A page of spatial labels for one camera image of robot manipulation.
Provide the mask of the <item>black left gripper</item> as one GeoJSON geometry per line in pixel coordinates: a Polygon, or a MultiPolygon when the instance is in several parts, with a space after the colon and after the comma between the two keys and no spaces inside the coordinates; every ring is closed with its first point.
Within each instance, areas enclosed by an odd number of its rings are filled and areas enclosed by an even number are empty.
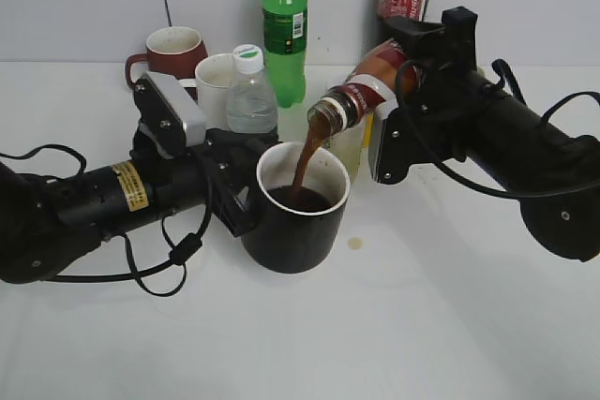
{"type": "Polygon", "coordinates": [[[256,168],[262,154],[279,143],[276,129],[248,134],[211,128],[204,143],[173,158],[162,157],[140,130],[132,143],[131,161],[141,171],[159,219],[202,203],[234,237],[255,228],[256,168]]]}

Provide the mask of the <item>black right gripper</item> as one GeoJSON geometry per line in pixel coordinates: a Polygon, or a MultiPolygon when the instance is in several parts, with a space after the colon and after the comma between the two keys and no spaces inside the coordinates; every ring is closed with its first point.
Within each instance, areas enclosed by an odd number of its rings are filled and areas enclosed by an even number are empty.
{"type": "Polygon", "coordinates": [[[395,185],[414,165],[463,161],[471,154],[481,140],[483,76],[478,68],[447,62],[442,23],[393,17],[383,20],[383,28],[412,59],[397,73],[396,101],[378,106],[374,117],[374,180],[395,185]]]}

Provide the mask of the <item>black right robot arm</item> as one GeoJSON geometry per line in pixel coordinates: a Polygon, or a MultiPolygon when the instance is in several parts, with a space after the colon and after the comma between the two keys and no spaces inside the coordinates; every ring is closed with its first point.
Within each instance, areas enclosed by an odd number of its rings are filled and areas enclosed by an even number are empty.
{"type": "Polygon", "coordinates": [[[382,22],[400,47],[391,109],[377,121],[370,162],[375,181],[394,185],[431,164],[480,194],[519,204],[524,225],[546,250],[587,262],[599,254],[599,141],[572,137],[551,113],[530,109],[511,67],[496,59],[491,81],[477,69],[476,18],[382,22]],[[410,86],[404,73],[414,72],[410,86]]]}

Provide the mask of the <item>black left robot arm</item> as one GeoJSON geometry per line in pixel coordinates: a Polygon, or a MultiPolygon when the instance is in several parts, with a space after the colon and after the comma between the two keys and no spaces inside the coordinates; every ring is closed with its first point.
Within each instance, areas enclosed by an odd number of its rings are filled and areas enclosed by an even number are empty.
{"type": "Polygon", "coordinates": [[[173,246],[166,261],[125,274],[65,275],[75,260],[103,242],[204,205],[233,236],[256,224],[238,195],[253,183],[261,154],[278,142],[275,131],[240,134],[212,128],[206,142],[165,157],[141,131],[130,158],[96,170],[80,168],[68,178],[1,168],[1,278],[10,284],[37,281],[128,281],[182,266],[201,247],[207,228],[173,246]]]}

